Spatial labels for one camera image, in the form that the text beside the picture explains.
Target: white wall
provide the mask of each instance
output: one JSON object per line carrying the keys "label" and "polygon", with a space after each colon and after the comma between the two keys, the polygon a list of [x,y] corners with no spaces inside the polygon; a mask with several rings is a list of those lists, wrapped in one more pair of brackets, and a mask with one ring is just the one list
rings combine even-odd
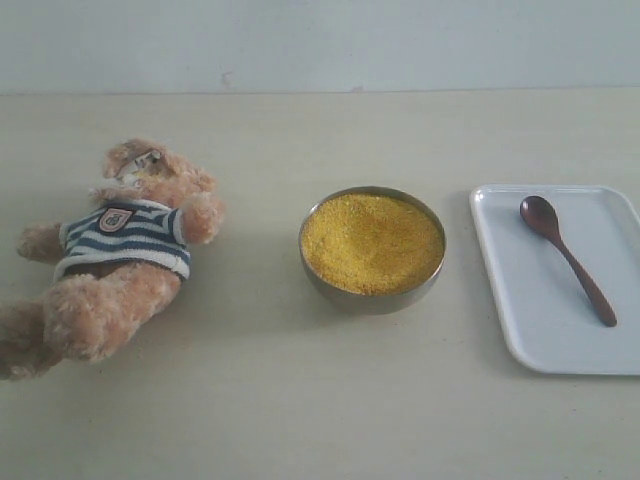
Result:
{"label": "white wall", "polygon": [[3,0],[0,93],[640,84],[638,0]]}

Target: metal bowl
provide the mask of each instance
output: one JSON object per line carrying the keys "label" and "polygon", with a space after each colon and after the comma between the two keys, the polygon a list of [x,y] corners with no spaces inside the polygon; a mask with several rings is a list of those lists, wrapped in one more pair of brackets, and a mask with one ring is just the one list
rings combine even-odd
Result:
{"label": "metal bowl", "polygon": [[[395,198],[398,200],[405,201],[415,207],[417,207],[422,213],[427,215],[433,223],[436,225],[443,241],[443,255],[440,259],[440,263],[438,264],[438,268],[435,272],[425,280],[422,284],[414,287],[412,289],[406,290],[401,293],[394,294],[382,294],[382,295],[365,295],[358,294],[343,290],[335,285],[328,283],[323,278],[321,278],[315,270],[311,267],[309,262],[304,255],[304,250],[302,248],[302,234],[304,231],[304,227],[307,224],[307,221],[313,216],[313,214],[320,208],[323,204],[332,200],[334,198],[349,194],[349,193],[365,193],[365,194],[374,194],[387,196],[391,198]],[[424,203],[422,203],[417,198],[409,195],[408,193],[402,192],[400,190],[395,190],[387,187],[376,187],[376,186],[364,186],[364,187],[352,187],[346,190],[341,190],[339,192],[332,193],[331,195],[323,198],[320,202],[313,206],[313,208],[306,215],[302,225],[300,227],[300,231],[298,233],[298,249],[300,251],[300,258],[302,259],[302,265],[304,267],[304,271],[307,274],[311,283],[316,287],[316,289],[329,301],[335,304],[341,310],[345,310],[350,313],[355,314],[363,314],[363,315],[386,315],[389,313],[397,312],[406,308],[422,297],[431,289],[431,287],[436,282],[438,276],[440,275],[440,271],[442,270],[442,265],[444,263],[444,258],[446,255],[447,249],[447,241],[445,236],[445,231],[440,222],[438,216]]]}

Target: spoon handle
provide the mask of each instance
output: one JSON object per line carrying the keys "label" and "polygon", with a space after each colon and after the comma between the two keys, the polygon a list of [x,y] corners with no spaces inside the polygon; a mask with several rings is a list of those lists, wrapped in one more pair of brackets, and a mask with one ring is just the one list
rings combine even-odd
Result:
{"label": "spoon handle", "polygon": [[598,288],[598,285],[596,285],[596,282],[593,281],[591,276],[562,241],[554,243],[556,243],[556,247],[560,250],[560,253],[564,255],[564,258],[566,258],[569,265],[571,265],[571,268],[575,272],[576,277],[578,277],[582,288],[584,288],[585,293],[589,297],[593,308],[598,313],[600,321],[607,327],[615,327],[618,324],[616,314],[613,312],[613,308],[609,305],[609,302],[600,288]]}

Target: brown spoon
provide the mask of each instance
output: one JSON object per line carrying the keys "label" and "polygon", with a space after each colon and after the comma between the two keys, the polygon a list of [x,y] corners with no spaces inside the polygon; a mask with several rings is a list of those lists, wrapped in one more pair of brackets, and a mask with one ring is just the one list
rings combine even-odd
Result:
{"label": "brown spoon", "polygon": [[616,315],[602,291],[598,288],[587,271],[571,254],[560,236],[558,216],[549,202],[536,195],[525,198],[520,204],[520,216],[536,233],[549,240],[567,259],[575,272],[600,321],[607,327],[615,327],[618,323]]}

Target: white table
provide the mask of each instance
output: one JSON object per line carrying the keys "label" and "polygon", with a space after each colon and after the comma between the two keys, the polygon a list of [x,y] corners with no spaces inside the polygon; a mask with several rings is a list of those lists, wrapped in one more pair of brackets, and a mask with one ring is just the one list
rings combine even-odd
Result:
{"label": "white table", "polygon": [[[640,207],[639,112],[635,89],[0,98],[1,300],[47,287],[16,235],[85,212],[123,138],[168,140],[229,204],[178,300],[127,348],[0,385],[0,477],[636,478],[638,379],[512,359],[468,193],[598,183]],[[308,208],[355,184],[419,196],[448,234],[434,289],[386,318],[335,315],[299,263]]]}

